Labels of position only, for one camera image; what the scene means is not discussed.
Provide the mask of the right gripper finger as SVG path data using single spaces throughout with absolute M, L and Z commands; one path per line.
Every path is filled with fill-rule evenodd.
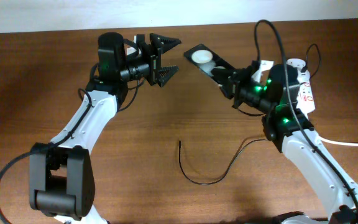
M 232 90 L 233 86 L 231 84 L 229 84 L 229 85 L 219 84 L 218 87 L 221 90 L 222 94 L 227 99 L 231 100 L 234 97 L 233 90 Z
M 231 81 L 236 76 L 237 69 L 213 68 L 211 74 L 216 82 L 226 82 Z

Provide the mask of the black smartphone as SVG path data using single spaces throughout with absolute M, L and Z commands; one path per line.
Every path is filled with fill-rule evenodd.
M 207 48 L 204 44 L 198 44 L 187 50 L 184 57 L 193 65 L 198 67 L 204 74 L 210 77 L 215 83 L 221 84 L 219 78 L 212 74 L 214 68 L 234 70 L 235 68 L 222 59 L 218 54 Z

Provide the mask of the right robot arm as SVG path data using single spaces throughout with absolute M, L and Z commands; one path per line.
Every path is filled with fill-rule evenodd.
M 287 65 L 268 68 L 266 84 L 260 83 L 260 65 L 235 69 L 220 63 L 211 71 L 224 96 L 237 108 L 245 103 L 264 116 L 268 140 L 290 160 L 322 201 L 330 223 L 358 223 L 358 184 L 322 144 L 307 116 L 297 107 L 300 81 L 309 72 L 304 60 L 291 58 Z

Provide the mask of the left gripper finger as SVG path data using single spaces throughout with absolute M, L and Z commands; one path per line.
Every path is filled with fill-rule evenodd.
M 152 47 L 160 54 L 164 54 L 181 44 L 180 39 L 165 37 L 155 33 L 151 33 L 149 37 Z
M 171 77 L 174 76 L 174 74 L 176 74 L 177 71 L 178 71 L 178 66 L 176 66 L 176 65 L 162 67 L 158 71 L 157 83 L 158 83 L 159 87 L 164 87 L 165 84 L 169 81 L 169 79 L 171 79 Z

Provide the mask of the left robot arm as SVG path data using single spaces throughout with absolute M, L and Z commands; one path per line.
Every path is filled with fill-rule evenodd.
M 161 66 L 161 57 L 180 39 L 151 33 L 133 41 L 116 32 L 98 38 L 99 61 L 89 82 L 79 89 L 81 105 L 49 143 L 36 143 L 29 157 L 29 204 L 62 223 L 106 223 L 94 206 L 91 151 L 105 125 L 124 110 L 128 82 L 147 81 L 163 87 L 178 67 Z

